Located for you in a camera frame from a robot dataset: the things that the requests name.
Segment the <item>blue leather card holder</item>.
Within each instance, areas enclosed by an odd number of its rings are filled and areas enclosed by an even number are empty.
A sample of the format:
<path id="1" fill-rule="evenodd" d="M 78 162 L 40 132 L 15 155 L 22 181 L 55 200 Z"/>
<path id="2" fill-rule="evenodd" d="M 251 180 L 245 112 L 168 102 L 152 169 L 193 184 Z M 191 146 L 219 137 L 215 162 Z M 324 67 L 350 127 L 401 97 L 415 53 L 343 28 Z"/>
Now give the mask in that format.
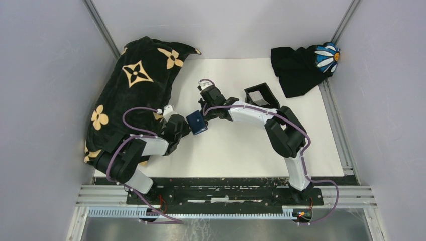
<path id="1" fill-rule="evenodd" d="M 186 117 L 193 135 L 198 135 L 208 130 L 208 122 L 204 119 L 200 110 L 197 110 Z"/>

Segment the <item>black card tray stand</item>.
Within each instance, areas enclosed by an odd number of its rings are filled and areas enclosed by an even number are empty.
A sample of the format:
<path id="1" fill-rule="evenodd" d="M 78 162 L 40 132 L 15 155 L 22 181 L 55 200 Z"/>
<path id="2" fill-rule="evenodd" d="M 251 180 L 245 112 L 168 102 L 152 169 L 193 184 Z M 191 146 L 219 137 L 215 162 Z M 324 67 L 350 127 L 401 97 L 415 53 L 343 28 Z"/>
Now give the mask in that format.
<path id="1" fill-rule="evenodd" d="M 279 109 L 280 103 L 272 93 L 267 83 L 261 83 L 244 89 L 245 103 L 262 108 Z"/>

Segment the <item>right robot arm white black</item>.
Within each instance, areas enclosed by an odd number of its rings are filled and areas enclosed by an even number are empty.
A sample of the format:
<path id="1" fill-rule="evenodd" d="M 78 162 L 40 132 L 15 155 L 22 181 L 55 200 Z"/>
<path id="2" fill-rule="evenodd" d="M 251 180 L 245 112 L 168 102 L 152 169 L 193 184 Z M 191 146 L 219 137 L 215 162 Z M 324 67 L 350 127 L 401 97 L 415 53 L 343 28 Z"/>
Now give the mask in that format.
<path id="1" fill-rule="evenodd" d="M 230 97 L 225 99 L 219 89 L 208 79 L 198 83 L 202 99 L 202 113 L 208 118 L 220 118 L 234 122 L 252 124 L 267 133 L 273 150 L 285 160 L 289 173 L 290 199 L 303 205 L 310 199 L 310 176 L 302 161 L 306 146 L 310 145 L 307 133 L 292 110 L 263 108 Z"/>

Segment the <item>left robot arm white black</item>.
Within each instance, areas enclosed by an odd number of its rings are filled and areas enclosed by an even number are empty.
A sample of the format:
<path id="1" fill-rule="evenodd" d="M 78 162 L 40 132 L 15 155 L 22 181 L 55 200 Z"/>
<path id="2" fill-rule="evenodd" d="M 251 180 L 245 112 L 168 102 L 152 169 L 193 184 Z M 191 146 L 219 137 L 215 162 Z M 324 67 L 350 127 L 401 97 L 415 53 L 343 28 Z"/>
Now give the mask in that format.
<path id="1" fill-rule="evenodd" d="M 146 204 L 154 203 L 158 190 L 154 181 L 137 169 L 139 163 L 150 156 L 168 156 L 174 152 L 182 137 L 190 133 L 190 125 L 179 114 L 167 119 L 159 136 L 131 135 L 116 132 L 104 149 L 94 159 L 93 166 L 119 182 L 139 192 L 139 198 Z"/>

